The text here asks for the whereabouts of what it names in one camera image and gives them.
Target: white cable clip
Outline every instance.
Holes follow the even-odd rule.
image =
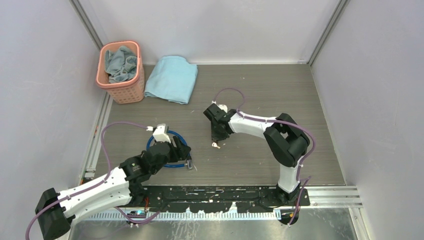
[[[212,142],[212,147],[217,148],[217,149],[221,148],[220,146],[218,146],[218,144],[216,142]]]

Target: black mounting plate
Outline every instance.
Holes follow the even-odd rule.
[[[297,197],[282,204],[275,186],[143,186],[148,196],[150,211],[166,209],[170,213],[228,212],[233,202],[238,213],[265,213],[274,208],[296,205]],[[300,197],[300,206],[309,206],[308,190]]]

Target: white wall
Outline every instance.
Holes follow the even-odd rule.
[[[313,65],[376,240],[422,239],[424,2],[350,1]]]
[[[104,43],[135,40],[144,63],[307,62],[339,0],[80,0]]]
[[[99,51],[68,1],[8,1],[0,22],[0,239],[22,240],[41,193],[78,181]],[[38,223],[30,236],[42,239]]]

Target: white object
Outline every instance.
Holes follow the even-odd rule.
[[[249,116],[256,119],[263,119],[263,120],[275,120],[276,117],[263,117],[263,116],[254,116],[246,114],[242,111],[240,113],[243,116]],[[244,133],[253,135],[262,139],[265,139],[264,132],[265,129],[270,127],[273,123],[272,122],[260,122],[260,121],[253,121],[246,119],[242,116],[239,116],[237,113],[234,114],[231,117],[231,120],[229,121],[229,127],[234,133]]]
[[[218,108],[222,109],[224,112],[228,113],[228,107],[224,104],[218,104]]]
[[[278,186],[287,193],[293,192],[299,185],[296,174],[298,173],[299,161],[302,158],[303,156],[297,161],[298,163],[295,167],[287,167],[282,164],[279,165]]]
[[[167,134],[168,127],[166,124],[157,125],[156,129],[153,132],[153,137],[156,142],[171,142],[170,136]]]
[[[228,123],[231,130],[234,133],[249,134],[249,135],[253,135],[262,139],[265,139],[265,136],[264,136],[265,129],[267,129],[268,127],[274,124],[273,122],[268,122],[268,121],[276,119],[276,117],[263,117],[263,116],[249,115],[242,111],[240,111],[240,114],[243,116],[240,116],[236,113],[231,117]],[[249,119],[246,119],[245,117],[263,119],[266,122],[249,120]],[[287,167],[282,164],[280,164],[279,166],[278,186],[287,193],[293,192],[293,190],[295,190],[295,188],[299,184],[296,179],[298,167],[299,167],[298,164],[296,164],[296,167]]]
[[[212,142],[212,147],[217,148],[217,149],[221,148],[220,146],[218,146],[218,144],[216,142]]]
[[[105,176],[103,175],[80,186],[60,191],[59,198],[70,196],[73,193],[94,186],[103,181]],[[128,188],[129,182],[125,180],[126,177],[124,170],[115,167],[107,181],[102,185],[61,202],[60,206],[66,208],[63,212],[66,218],[75,215],[71,226],[75,226],[81,220],[98,212],[128,204],[132,197]]]

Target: small white object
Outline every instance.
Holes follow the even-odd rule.
[[[156,142],[171,142],[170,136],[167,134],[168,128],[166,124],[157,125],[153,132],[153,137]]]
[[[86,172],[84,174],[84,178],[92,179],[92,178],[94,178],[94,175],[95,175],[95,172]]]
[[[218,146],[218,144],[216,142],[212,142],[212,147],[217,148],[217,149],[221,148],[220,146]]]
[[[224,105],[224,104],[219,104],[218,105],[218,108],[220,108],[220,109],[222,109],[222,110],[224,110],[224,112],[228,112],[228,107],[227,107],[227,105]]]

